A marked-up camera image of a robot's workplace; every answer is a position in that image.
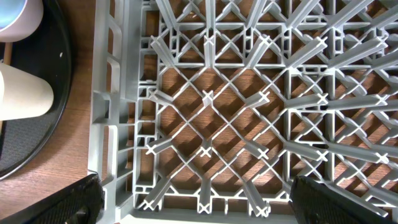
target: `black tray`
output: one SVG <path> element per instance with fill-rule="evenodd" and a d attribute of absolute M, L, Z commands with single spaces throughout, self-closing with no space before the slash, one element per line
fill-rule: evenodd
<path fill-rule="evenodd" d="M 11 66 L 46 80 L 54 103 L 43 116 L 4 121 L 0 137 L 0 180 L 26 165 L 54 132 L 66 107 L 72 82 L 72 50 L 67 23 L 56 0 L 44 0 L 39 28 L 13 43 Z M 0 58 L 4 44 L 0 44 Z"/>

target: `cup rim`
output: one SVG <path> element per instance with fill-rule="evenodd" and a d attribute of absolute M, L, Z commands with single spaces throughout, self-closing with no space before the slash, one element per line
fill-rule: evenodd
<path fill-rule="evenodd" d="M 10 22 L 10 24 L 8 24 L 6 27 L 0 29 L 0 32 L 5 31 L 6 29 L 10 28 L 10 26 L 12 26 L 20 18 L 22 13 L 25 11 L 27 2 L 28 2 L 28 0 L 24 0 L 24 7 L 22 8 L 22 10 L 18 14 L 18 16 L 12 22 Z"/>

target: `wooden stick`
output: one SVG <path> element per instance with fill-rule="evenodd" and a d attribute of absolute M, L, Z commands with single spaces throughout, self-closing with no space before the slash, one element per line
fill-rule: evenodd
<path fill-rule="evenodd" d="M 4 58 L 3 63 L 5 65 L 11 64 L 11 56 L 12 56 L 12 43 L 6 43 L 6 47 L 4 49 Z M 0 134 L 2 130 L 2 121 L 0 121 Z"/>

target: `white cup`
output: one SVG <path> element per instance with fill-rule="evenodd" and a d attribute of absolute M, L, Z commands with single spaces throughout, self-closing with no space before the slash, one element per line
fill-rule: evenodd
<path fill-rule="evenodd" d="M 16 19 L 8 26 L 0 27 L 0 42 L 16 42 L 33 34 L 42 21 L 43 9 L 42 0 L 25 0 L 24 7 Z"/>
<path fill-rule="evenodd" d="M 0 121 L 43 115 L 53 99 L 45 80 L 0 63 Z"/>

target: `wooden surface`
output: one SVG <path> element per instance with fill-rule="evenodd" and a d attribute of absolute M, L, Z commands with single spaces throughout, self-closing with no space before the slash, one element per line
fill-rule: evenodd
<path fill-rule="evenodd" d="M 67 108 L 53 136 L 21 170 L 0 182 L 0 219 L 87 174 L 95 0 L 58 0 L 74 44 L 74 75 Z"/>

